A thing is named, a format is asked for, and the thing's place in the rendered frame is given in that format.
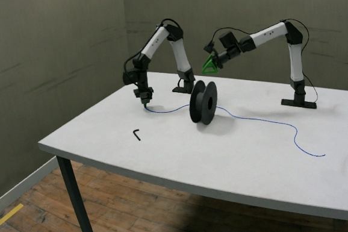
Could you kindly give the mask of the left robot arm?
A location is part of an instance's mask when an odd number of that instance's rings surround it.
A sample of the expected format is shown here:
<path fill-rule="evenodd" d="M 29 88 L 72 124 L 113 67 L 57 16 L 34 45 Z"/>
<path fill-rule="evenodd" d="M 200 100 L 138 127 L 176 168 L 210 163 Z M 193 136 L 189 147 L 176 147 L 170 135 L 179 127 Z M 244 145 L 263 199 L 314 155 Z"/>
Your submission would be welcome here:
<path fill-rule="evenodd" d="M 282 99 L 281 105 L 316 109 L 316 102 L 305 101 L 305 80 L 302 73 L 301 43 L 303 40 L 302 33 L 289 21 L 280 20 L 280 23 L 262 30 L 258 33 L 248 35 L 237 41 L 231 31 L 222 34 L 219 37 L 224 48 L 227 49 L 227 55 L 233 60 L 238 57 L 240 52 L 249 52 L 256 49 L 257 46 L 274 39 L 275 37 L 285 35 L 290 50 L 291 61 L 291 78 L 290 86 L 296 91 L 294 92 L 294 101 L 292 99 Z M 237 43 L 236 43 L 237 42 Z"/>

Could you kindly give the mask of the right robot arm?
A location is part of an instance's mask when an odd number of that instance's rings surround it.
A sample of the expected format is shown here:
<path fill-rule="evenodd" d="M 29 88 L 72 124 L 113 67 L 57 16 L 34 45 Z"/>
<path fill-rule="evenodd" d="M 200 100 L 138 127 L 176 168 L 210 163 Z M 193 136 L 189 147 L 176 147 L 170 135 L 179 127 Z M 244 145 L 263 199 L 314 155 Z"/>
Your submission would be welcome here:
<path fill-rule="evenodd" d="M 191 94 L 194 81 L 196 81 L 192 67 L 188 63 L 183 45 L 183 30 L 170 24 L 162 24 L 151 39 L 147 42 L 141 53 L 132 59 L 134 68 L 127 70 L 128 75 L 137 83 L 148 80 L 147 70 L 151 58 L 161 42 L 169 40 L 178 65 L 178 76 L 184 80 L 184 87 L 175 87 L 172 92 Z"/>

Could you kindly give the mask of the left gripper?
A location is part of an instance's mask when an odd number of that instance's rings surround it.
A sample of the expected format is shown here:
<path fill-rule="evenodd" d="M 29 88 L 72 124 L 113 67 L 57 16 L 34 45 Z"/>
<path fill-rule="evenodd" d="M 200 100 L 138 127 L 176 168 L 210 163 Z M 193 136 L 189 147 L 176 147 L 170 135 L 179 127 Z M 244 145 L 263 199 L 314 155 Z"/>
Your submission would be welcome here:
<path fill-rule="evenodd" d="M 209 58 L 207 59 L 207 61 L 202 66 L 203 67 L 203 70 L 201 71 L 202 74 L 218 73 L 217 67 L 220 69 L 223 69 L 223 65 L 232 60 L 231 58 L 229 58 L 229 55 L 227 55 L 227 50 L 218 54 L 216 49 L 213 48 L 214 44 L 212 44 L 212 42 L 208 45 L 208 47 L 209 46 L 211 46 L 211 50 L 214 51 L 215 54 L 214 54 L 214 56 L 211 54 L 209 56 Z M 214 70 L 205 72 L 205 69 L 209 68 L 209 67 L 213 67 Z"/>

